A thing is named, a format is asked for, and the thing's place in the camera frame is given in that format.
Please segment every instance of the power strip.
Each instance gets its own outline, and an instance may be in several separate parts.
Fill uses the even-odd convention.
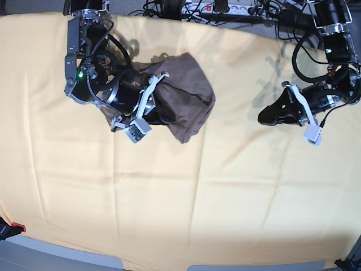
[[[187,15],[193,13],[199,2],[192,2],[190,0],[187,0],[182,8],[182,15]],[[255,18],[255,19],[261,19],[261,20],[271,20],[275,21],[275,18],[271,18],[267,16],[265,13],[259,14],[257,16],[254,15],[255,10],[253,6],[245,6],[245,5],[235,5],[235,4],[228,4],[228,11],[225,13],[218,13],[213,10],[213,4],[212,3],[201,3],[198,7],[198,12],[195,12],[195,15],[201,16],[203,18],[207,17],[209,18],[210,15],[214,16],[215,19],[222,20],[229,18],[234,19],[238,16],[241,17],[249,17]]]

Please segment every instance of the black cable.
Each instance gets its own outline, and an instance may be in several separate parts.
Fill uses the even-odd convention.
[[[341,105],[341,106],[334,107],[333,109],[331,109],[330,111],[328,111],[327,114],[326,114],[326,116],[325,116],[325,118],[323,119],[323,121],[321,121],[320,127],[323,128],[323,126],[324,126],[325,123],[326,123],[327,117],[329,116],[329,114],[331,114],[331,112],[332,112],[333,110],[336,110],[336,109],[339,109],[339,108],[341,108],[341,107],[347,106],[347,105],[350,104],[352,101],[353,101],[353,100],[349,100],[347,103],[344,103],[344,104]]]
[[[193,13],[188,17],[188,20],[193,17],[194,13],[196,13],[196,11],[198,10],[198,8],[199,8],[199,6],[201,5],[202,1],[203,1],[203,0],[200,0],[200,1],[199,1],[196,9],[195,9],[195,10],[193,11]]]
[[[278,15],[278,19],[277,19],[276,24],[275,24],[276,38],[278,38],[279,40],[282,40],[282,41],[291,41],[291,40],[293,40],[294,38],[292,38],[292,37],[289,36],[289,32],[288,32],[288,27],[287,27],[287,26],[286,26],[286,31],[287,31],[287,36],[288,36],[288,38],[281,38],[281,37],[280,37],[280,22],[279,22],[279,19],[280,19],[280,14]]]
[[[199,15],[201,15],[202,11],[203,11],[205,8],[209,7],[209,6],[214,6],[214,3],[205,5],[205,6],[200,10]],[[213,21],[213,17],[211,17],[205,24],[209,24],[209,23],[211,23],[212,21]]]
[[[296,5],[300,5],[300,4],[302,4],[302,3],[295,3],[295,4],[289,4],[289,5],[280,5],[280,7],[270,9],[270,10],[268,10],[267,12],[270,12],[270,11],[273,11],[273,10],[279,10],[279,9],[282,9],[282,8],[285,8],[285,7],[296,6]],[[235,21],[238,21],[238,20],[245,19],[245,18],[247,18],[247,17],[237,18],[237,19],[230,20],[230,21],[227,21],[227,22],[224,22],[224,23],[216,24],[215,26],[218,27],[218,26],[220,26],[220,25],[228,24],[228,23],[231,23],[231,22],[235,22]]]
[[[94,58],[94,55],[95,55],[95,52],[96,50],[98,49],[98,47],[100,46],[100,44],[105,40],[105,38],[107,37],[107,35],[109,35],[110,31],[113,29],[114,27],[114,22],[112,20],[109,20],[107,18],[104,18],[106,21],[110,22],[111,26],[109,27],[109,29],[105,32],[105,34],[100,38],[100,40],[96,43],[96,45],[94,46],[93,50],[91,51],[90,53],[90,56],[89,56],[89,60],[88,60],[88,63],[87,63],[87,67],[86,67],[86,82],[87,82],[87,85],[88,85],[88,89],[89,89],[89,92],[90,94],[93,96],[93,98],[98,101],[99,103],[109,107],[110,109],[113,109],[115,112],[119,113],[119,115],[123,118],[123,114],[115,109],[113,106],[111,106],[110,104],[106,103],[105,101],[103,101],[102,99],[100,99],[98,96],[95,95],[95,93],[93,92],[92,88],[91,88],[91,85],[90,85],[90,75],[89,75],[89,72],[90,72],[90,65],[91,65],[91,62],[93,61],[93,58]]]
[[[104,55],[104,56],[107,56],[110,58],[110,63],[109,63],[109,66],[110,67],[116,67],[118,66],[118,59],[117,57],[115,56],[115,54],[113,54],[112,52],[109,52],[107,50],[97,50],[95,52],[95,56],[100,56],[100,55]]]
[[[341,80],[343,80],[347,75],[349,74],[349,65],[344,64],[342,65],[341,69],[339,69],[335,75],[333,76],[333,79],[329,82],[326,82],[330,85],[337,85]]]
[[[185,7],[186,7],[188,13],[191,14],[191,11],[189,10],[189,8],[187,6],[185,6]]]
[[[268,0],[268,4],[267,4],[267,10],[266,10],[266,14],[271,17],[271,18],[276,18],[280,15],[280,12],[279,11],[276,11],[274,14],[272,12],[269,12],[269,8],[272,7],[272,8],[276,8],[275,6],[271,5],[271,3],[274,3],[276,5],[278,5],[278,7],[282,7],[280,3],[274,1],[274,0]]]
[[[307,4],[304,4],[304,5],[303,5],[302,10],[301,10],[301,13],[303,13],[303,11],[305,10],[306,6],[307,6]],[[301,18],[301,16],[299,16],[299,17],[297,18],[296,23],[295,23],[295,27],[293,28],[293,38],[294,38],[297,42],[299,42],[299,40],[298,40],[298,37],[297,37],[297,35],[296,35],[296,25],[297,25],[298,22],[300,21],[300,18]],[[312,48],[315,47],[314,44],[311,42],[311,39],[308,38],[307,41],[308,41],[308,43],[310,44],[310,46],[311,46]],[[302,49],[306,52],[306,54],[309,56],[309,58],[310,58],[313,62],[315,62],[315,63],[317,63],[317,64],[322,64],[322,62],[319,62],[319,61],[315,60],[315,59],[310,55],[310,53],[306,50],[306,48],[305,48],[303,45],[301,45],[301,47],[302,47]]]
[[[329,75],[323,75],[323,76],[318,76],[318,77],[314,77],[314,78],[310,78],[310,77],[306,77],[304,76],[300,70],[297,67],[297,54],[300,51],[300,48],[302,46],[302,44],[309,38],[309,36],[311,35],[310,31],[306,31],[306,33],[303,35],[303,37],[299,40],[299,42],[296,45],[296,48],[294,48],[293,54],[292,54],[292,67],[294,72],[296,73],[296,75],[304,82],[307,83],[321,83],[323,81],[329,80],[330,76]]]
[[[304,4],[301,12],[303,12],[303,11],[305,10],[306,6],[307,6],[307,4]],[[296,21],[295,25],[297,25],[297,23],[299,22],[300,18],[301,18],[300,16],[297,18],[297,21]],[[321,37],[320,35],[317,35],[317,34],[316,34],[316,36],[318,36],[318,39],[319,39],[319,43],[318,43],[318,48],[319,48],[319,47],[320,47],[320,43],[322,42],[322,37]],[[297,42],[299,42],[299,40],[298,40],[298,38],[297,38],[297,36],[296,36],[296,27],[293,28],[293,38],[294,38]],[[316,59],[314,59],[314,58],[311,56],[311,54],[308,52],[308,50],[307,50],[303,45],[302,45],[301,47],[302,47],[302,49],[305,51],[305,53],[307,54],[307,56],[308,56],[313,62],[315,62],[316,64],[321,64],[321,65],[330,65],[330,64],[333,64],[333,65],[354,64],[354,63],[352,63],[352,62],[348,62],[348,63],[345,63],[345,62],[332,62],[332,63],[331,63],[331,62],[320,62],[320,61],[317,61]]]
[[[155,1],[154,1],[154,5],[156,6],[157,12],[160,14],[159,9],[158,9],[158,6],[157,6],[157,3],[156,3]]]
[[[156,15],[160,18],[161,14],[159,12],[155,11],[152,8],[148,8],[148,5],[150,4],[155,4],[155,1],[149,2],[149,0],[147,0],[146,3],[143,5],[143,9],[145,10],[145,16],[147,16],[146,14],[148,14],[149,17],[153,17],[154,15]]]
[[[116,38],[114,38],[112,35],[109,35],[109,39],[119,48],[119,50],[122,52],[124,59],[125,59],[125,63],[127,66],[131,66],[131,60],[130,60],[130,56],[127,52],[127,50],[124,48],[124,46],[122,46],[120,44],[120,42],[118,42],[118,40]]]
[[[129,15],[132,15],[133,13],[135,13],[135,12],[137,12],[137,11],[139,11],[139,12],[144,12],[144,10],[135,10],[135,11],[132,11],[131,13],[129,13],[128,16],[129,16]]]
[[[63,15],[64,16],[69,15],[70,6],[71,6],[70,0],[65,0],[64,6],[63,6]]]
[[[303,11],[304,11],[305,8],[306,8],[306,5],[307,5],[307,4],[304,4],[304,5],[303,5],[303,8],[302,8],[302,10],[301,10],[300,13],[303,13]],[[276,22],[277,29],[278,29],[278,34],[277,34],[277,32],[276,32],[276,37],[279,38],[280,40],[283,40],[283,41],[296,40],[296,41],[298,42],[298,39],[297,39],[297,37],[296,37],[295,31],[296,31],[296,25],[297,25],[298,22],[300,21],[301,16],[299,16],[299,17],[297,18],[296,23],[295,23],[295,26],[294,26],[294,28],[293,28],[293,38],[289,36],[289,32],[288,32],[288,27],[287,27],[287,26],[286,26],[286,31],[287,31],[288,38],[281,38],[281,37],[279,36],[279,33],[280,33],[280,23],[279,23],[280,15],[281,15],[281,13],[279,13],[279,17],[278,17],[278,20],[277,20],[277,22]]]

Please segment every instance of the cable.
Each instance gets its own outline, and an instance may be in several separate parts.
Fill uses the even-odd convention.
[[[341,80],[343,80],[347,74],[349,73],[349,65],[342,65],[341,69],[339,69],[333,76],[333,79],[329,82],[326,82],[330,85],[337,85]]]
[[[282,8],[285,8],[285,7],[290,7],[290,6],[296,6],[296,5],[300,5],[300,4],[305,4],[305,3],[307,3],[307,2],[295,3],[295,4],[289,4],[289,5],[280,5],[280,7],[270,9],[270,10],[268,10],[267,12],[270,12],[270,11],[273,11],[273,10],[279,10],[279,9],[282,9]],[[228,24],[228,23],[231,23],[231,22],[235,22],[235,21],[238,21],[238,20],[245,19],[245,18],[247,18],[247,17],[237,18],[237,19],[230,20],[230,21],[227,21],[227,22],[224,22],[224,23],[216,24],[215,26],[218,27],[218,26],[220,26],[220,25]]]
[[[157,12],[160,14],[159,9],[158,9],[158,6],[157,6],[157,3],[156,3],[155,1],[154,1],[154,5],[155,5],[155,7],[156,7]]]
[[[114,38],[112,35],[109,35],[109,39],[119,48],[119,50],[122,52],[124,59],[125,59],[125,63],[127,66],[131,66],[131,59],[130,56],[128,54],[128,52],[126,51],[126,49],[124,48],[124,46],[122,46],[120,44],[120,42],[118,42],[118,40],[116,38]]]
[[[280,5],[279,3],[277,3],[277,2],[275,2],[275,1],[273,1],[273,0],[270,0],[270,2],[273,2],[273,3],[277,4],[279,7],[281,7],[281,5]],[[290,40],[293,40],[294,38],[291,38],[291,37],[289,36],[289,32],[288,32],[288,27],[287,27],[287,26],[286,26],[286,31],[287,31],[287,36],[288,36],[288,38],[281,38],[281,37],[280,37],[280,22],[279,22],[279,20],[280,20],[280,15],[281,15],[280,12],[277,12],[277,13],[276,13],[276,16],[277,16],[277,21],[276,21],[276,24],[275,24],[275,34],[276,34],[276,38],[278,38],[279,40],[282,40],[282,41],[290,41]]]
[[[187,9],[187,11],[188,11],[188,14],[190,14],[190,18],[188,19],[188,21],[190,21],[190,20],[194,20],[196,23],[201,23],[201,21],[205,21],[206,23],[205,24],[209,24],[209,23],[211,23],[212,22],[212,19],[210,19],[210,20],[206,20],[206,19],[204,19],[204,18],[202,18],[201,16],[199,16],[200,14],[201,14],[201,12],[202,12],[202,10],[204,9],[204,8],[206,8],[207,6],[210,6],[210,5],[206,5],[206,6],[204,6],[199,12],[198,12],[198,15],[195,15],[195,13],[193,12],[192,14],[191,14],[191,11],[189,10],[189,8],[187,7],[187,6],[185,6],[186,7],[186,9]]]
[[[326,116],[325,116],[325,118],[323,119],[323,121],[321,121],[320,127],[323,128],[323,126],[324,126],[325,123],[326,123],[327,117],[329,116],[329,114],[331,114],[332,111],[334,111],[334,110],[336,110],[336,109],[338,109],[338,108],[347,106],[348,104],[357,101],[357,100],[360,98],[360,93],[361,93],[361,83],[359,82],[359,91],[358,91],[357,95],[355,95],[355,98],[349,100],[348,102],[344,103],[344,104],[341,105],[341,106],[337,106],[337,107],[331,109],[330,111],[328,111],[327,114],[326,114]]]
[[[115,56],[115,54],[113,54],[112,52],[109,52],[107,50],[98,50],[95,52],[95,56],[100,56],[100,55],[107,56],[110,58],[111,60],[109,63],[110,67],[116,67],[118,65],[118,59]]]
[[[70,6],[71,6],[71,2],[70,0],[65,0],[64,2],[64,7],[63,7],[63,15],[69,15],[70,13]]]
[[[203,0],[200,0],[200,1],[199,1],[196,9],[195,9],[195,10],[193,11],[193,13],[188,17],[188,19],[190,19],[190,18],[194,15],[194,13],[196,13],[196,11],[198,10],[198,8],[199,8],[199,6],[201,5],[202,1],[203,1]]]
[[[350,104],[353,100],[349,100],[347,103],[344,103],[343,105],[341,106],[337,106],[337,107],[334,107],[333,109],[331,109],[330,111],[327,112],[325,118],[323,119],[323,121],[321,121],[320,123],[320,127],[323,128],[323,126],[325,125],[326,123],[326,119],[327,117],[329,116],[329,114],[333,111],[333,110],[336,110],[336,109],[339,109],[341,107],[344,107],[344,106],[347,106],[348,104]]]
[[[303,12],[303,11],[305,10],[306,6],[307,6],[307,4],[304,4],[301,12]],[[297,25],[297,23],[299,22],[300,18],[301,18],[301,17],[298,17],[298,18],[297,18],[297,21],[296,21],[295,25]],[[293,38],[292,38],[292,39],[295,39],[297,42],[299,42],[299,40],[298,40],[298,38],[297,38],[297,36],[296,36],[296,27],[293,28]],[[319,48],[319,47],[320,47],[320,43],[321,43],[321,36],[319,36],[318,39],[319,39],[319,44],[318,44],[318,48]],[[332,64],[332,65],[354,64],[353,62],[320,62],[320,61],[317,61],[316,59],[314,59],[314,58],[311,56],[311,54],[308,52],[308,50],[307,50],[303,45],[302,45],[301,47],[302,47],[302,49],[305,51],[305,53],[307,54],[307,56],[308,56],[313,62],[315,62],[316,64],[320,64],[320,65],[330,65],[330,64]]]
[[[154,15],[156,15],[158,18],[161,17],[161,14],[157,11],[155,11],[152,8],[148,8],[148,5],[150,4],[156,4],[155,1],[151,1],[149,2],[149,0],[146,1],[146,3],[143,5],[143,10],[144,10],[144,16],[149,16],[149,17],[153,17]]]
[[[129,15],[132,15],[133,13],[135,13],[135,12],[137,12],[137,11],[139,11],[139,12],[144,12],[144,10],[135,10],[135,11],[132,11],[131,13],[129,13],[128,16],[129,16]]]
[[[203,11],[205,8],[209,7],[209,6],[214,6],[214,2],[211,3],[211,4],[205,5],[205,6],[199,11],[199,15],[201,15],[202,11]],[[213,16],[212,16],[205,24],[209,24],[209,23],[211,23],[212,21],[213,21]]]
[[[296,63],[297,54],[300,51],[300,48],[301,48],[302,44],[309,38],[310,35],[311,35],[311,32],[306,31],[306,33],[303,35],[303,37],[297,43],[296,48],[294,48],[294,51],[293,51],[293,54],[292,54],[292,67],[293,67],[293,70],[296,73],[296,75],[302,81],[307,82],[307,83],[312,83],[312,84],[321,83],[323,81],[329,80],[330,76],[329,75],[323,75],[323,76],[318,76],[318,77],[314,77],[314,78],[306,77],[300,72],[300,70],[297,67],[297,63]]]
[[[117,113],[119,113],[119,115],[122,117],[123,119],[123,114],[115,109],[114,107],[112,107],[110,104],[106,103],[105,101],[101,100],[98,98],[98,96],[95,95],[95,93],[93,92],[93,90],[91,89],[91,85],[90,85],[90,76],[89,76],[89,72],[90,72],[90,64],[91,62],[93,61],[93,58],[94,58],[94,55],[95,55],[95,52],[96,50],[98,49],[98,47],[100,46],[100,44],[105,40],[105,38],[107,37],[107,35],[109,35],[110,31],[113,29],[114,27],[114,22],[110,19],[107,19],[107,18],[104,18],[106,21],[110,22],[111,26],[109,27],[109,29],[106,31],[106,33],[100,38],[100,40],[96,43],[96,45],[94,46],[93,50],[91,51],[90,53],[90,57],[89,57],[89,60],[88,60],[88,63],[87,63],[87,67],[86,67],[86,82],[87,82],[87,85],[88,85],[88,89],[89,89],[89,92],[90,94],[93,96],[93,98],[95,100],[97,100],[99,103],[113,109],[114,111],[116,111]]]

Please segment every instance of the electrical wire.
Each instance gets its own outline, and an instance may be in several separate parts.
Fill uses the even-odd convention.
[[[325,118],[321,121],[320,127],[323,128],[323,126],[324,126],[325,123],[326,123],[326,119],[327,119],[327,117],[329,116],[329,114],[331,114],[331,112],[333,112],[334,110],[339,109],[339,108],[341,108],[341,107],[347,106],[348,104],[354,102],[356,99],[357,99],[357,96],[356,96],[354,99],[349,100],[348,102],[346,102],[346,103],[344,103],[344,104],[342,104],[342,105],[340,105],[340,106],[334,107],[333,109],[331,109],[330,111],[328,111],[327,114],[326,114],[326,116],[325,116]]]
[[[276,10],[281,10],[282,8],[285,8],[285,7],[290,7],[290,6],[296,6],[296,5],[301,5],[301,4],[305,4],[307,2],[303,2],[303,3],[295,3],[295,4],[287,4],[287,5],[280,5],[280,7],[277,7],[277,8],[272,8],[272,9],[269,9],[267,10],[267,12],[270,12],[270,11],[276,11]],[[239,21],[239,20],[242,20],[242,19],[245,19],[247,17],[241,17],[241,18],[237,18],[237,19],[234,19],[234,20],[230,20],[230,21],[227,21],[227,22],[224,22],[224,23],[220,23],[220,24],[216,24],[215,26],[220,26],[220,25],[224,25],[224,24],[228,24],[228,23],[232,23],[232,22],[236,22],[236,21]]]
[[[134,10],[134,11],[132,11],[131,13],[129,13],[128,16],[129,16],[129,15],[132,15],[133,13],[136,13],[136,12],[143,12],[143,13],[144,13],[144,10]]]
[[[212,7],[212,6],[214,6],[214,2],[211,3],[211,4],[205,5],[205,6],[199,11],[199,14],[201,14],[205,8],[207,8],[207,7]],[[212,21],[213,21],[213,16],[212,16],[212,17],[210,18],[210,20],[208,20],[205,24],[210,24]]]
[[[296,44],[296,47],[294,48],[293,54],[292,54],[292,67],[294,72],[296,73],[296,75],[304,82],[307,83],[321,83],[323,81],[327,81],[329,80],[331,77],[326,74],[323,76],[318,76],[318,77],[314,77],[314,78],[310,78],[307,76],[304,76],[301,71],[298,69],[297,67],[297,54],[300,51],[300,48],[302,46],[302,44],[309,38],[309,36],[312,34],[311,31],[306,31],[306,33],[303,35],[303,37],[299,40],[299,42]]]
[[[119,113],[120,116],[122,116],[122,113],[115,109],[113,106],[111,106],[110,104],[106,103],[105,101],[101,100],[98,96],[95,95],[95,93],[93,92],[92,88],[91,88],[91,85],[90,85],[90,65],[91,65],[91,62],[93,61],[93,58],[94,58],[94,55],[95,55],[95,52],[96,50],[98,49],[98,47],[100,46],[100,44],[105,40],[105,38],[107,37],[107,35],[109,35],[109,33],[111,32],[111,30],[113,29],[114,27],[114,22],[108,18],[104,18],[106,21],[110,22],[111,26],[109,27],[109,29],[105,32],[105,34],[100,38],[100,40],[96,43],[96,45],[94,46],[93,50],[91,51],[90,53],[90,57],[89,57],[89,60],[88,60],[88,63],[86,65],[86,82],[87,82],[87,85],[88,85],[88,89],[89,89],[89,92],[90,94],[93,96],[93,98],[98,101],[99,103],[115,110],[117,113]]]
[[[270,0],[269,2],[272,2],[276,5],[278,5],[279,7],[281,7],[281,5],[279,3],[277,3],[276,1],[273,1],[273,0]],[[281,38],[280,37],[280,23],[279,23],[279,19],[280,19],[280,12],[277,12],[276,14],[276,17],[277,17],[277,21],[276,21],[276,24],[275,24],[275,34],[276,34],[276,38],[278,38],[279,40],[282,40],[282,41],[290,41],[290,40],[293,40],[294,38],[290,37],[289,36],[289,32],[288,32],[288,27],[286,26],[286,31],[287,31],[287,36],[288,38]]]
[[[307,6],[307,4],[304,4],[304,6],[303,6],[303,8],[302,8],[302,10],[301,10],[301,12],[303,12],[304,10],[305,10],[305,8],[306,8],[306,6]],[[297,23],[299,22],[299,20],[300,20],[300,16],[297,18],[297,20],[296,20],[296,23],[295,23],[295,25],[297,25]],[[293,28],[293,38],[291,38],[291,40],[296,40],[297,42],[299,42],[299,39],[298,39],[298,37],[297,37],[297,35],[296,35],[296,27],[294,27]],[[352,63],[352,62],[348,62],[348,63],[345,63],[345,62],[320,62],[320,61],[317,61],[316,59],[314,59],[312,56],[311,56],[311,54],[309,53],[309,51],[303,46],[303,45],[301,45],[301,48],[304,50],[304,52],[307,54],[307,56],[313,61],[313,62],[315,62],[316,64],[321,64],[321,65],[330,65],[330,64],[333,64],[333,65],[344,65],[344,64],[354,64],[354,63]]]
[[[194,9],[193,13],[190,15],[190,17],[192,17],[194,15],[194,13],[196,13],[196,11],[198,10],[199,6],[201,5],[203,0],[200,0],[197,7]]]
[[[155,1],[154,1],[154,5],[155,5],[155,7],[156,7],[157,12],[160,14],[159,9],[158,9],[158,6],[157,6],[157,3],[156,3]]]
[[[153,17],[153,16],[157,16],[158,18],[161,17],[161,13],[160,12],[157,12],[156,10],[152,9],[152,8],[148,8],[148,6],[150,4],[155,4],[156,5],[156,2],[155,1],[151,1],[149,2],[149,0],[146,1],[146,3],[143,5],[143,10],[144,10],[144,15],[143,16],[148,16],[148,17]]]
[[[202,12],[203,9],[205,9],[205,8],[208,7],[208,6],[210,6],[210,5],[204,6],[204,7],[198,12],[198,15]],[[204,19],[204,18],[202,18],[202,17],[200,17],[200,16],[198,16],[198,15],[195,15],[195,12],[197,11],[197,9],[195,10],[195,12],[191,13],[191,11],[189,10],[189,8],[188,8],[187,6],[185,6],[185,7],[186,7],[186,9],[187,9],[187,11],[188,11],[188,14],[190,14],[190,19],[189,19],[188,21],[190,21],[191,19],[193,19],[196,23],[201,23],[201,21],[205,21],[205,22],[206,22],[205,24],[209,24],[209,23],[210,23],[211,25],[215,25],[215,24],[212,23],[212,19],[206,20],[206,19]]]

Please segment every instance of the metal bracket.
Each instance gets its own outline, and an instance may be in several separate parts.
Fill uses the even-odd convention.
[[[158,76],[152,76],[149,79],[149,87],[147,87],[147,89],[145,90],[145,92],[142,95],[142,98],[140,100],[139,103],[139,107],[137,110],[137,114],[135,115],[136,119],[141,119],[144,115],[144,111],[146,110],[146,105],[147,102],[149,100],[149,97],[151,96],[151,94],[154,92],[154,90],[156,89],[156,86],[163,81],[166,77],[169,77],[169,74],[166,72],[162,72],[160,75]]]
[[[306,128],[303,138],[308,143],[319,146],[322,141],[322,137],[320,135],[322,128],[318,126],[317,119],[313,116],[311,112],[311,108],[306,98],[300,93],[300,90],[298,89],[297,85],[290,85],[289,82],[284,82],[282,83],[282,86],[292,91],[296,99],[299,101],[300,104],[302,104],[302,106],[305,109],[307,118],[309,119],[310,123]]]
[[[307,2],[307,5],[308,5],[308,7],[309,7],[310,14],[312,15],[312,19],[313,19],[313,21],[314,21],[315,27],[316,27],[317,29],[322,29],[322,28],[324,28],[324,26],[319,26],[319,25],[317,25],[317,22],[316,22],[316,19],[315,19],[314,10],[311,8],[311,4],[315,3],[316,0],[306,0],[306,2]],[[345,1],[345,0],[340,0],[340,3],[343,3],[343,4],[344,4],[344,7],[346,8],[347,14],[348,14],[348,16],[349,16],[349,21],[347,21],[346,24],[352,23],[351,12],[350,12],[349,7],[347,6],[346,1]]]
[[[80,17],[68,22],[68,54],[65,57],[65,78],[67,80],[65,93],[67,96],[72,94],[77,84],[77,54],[80,46],[79,24]]]

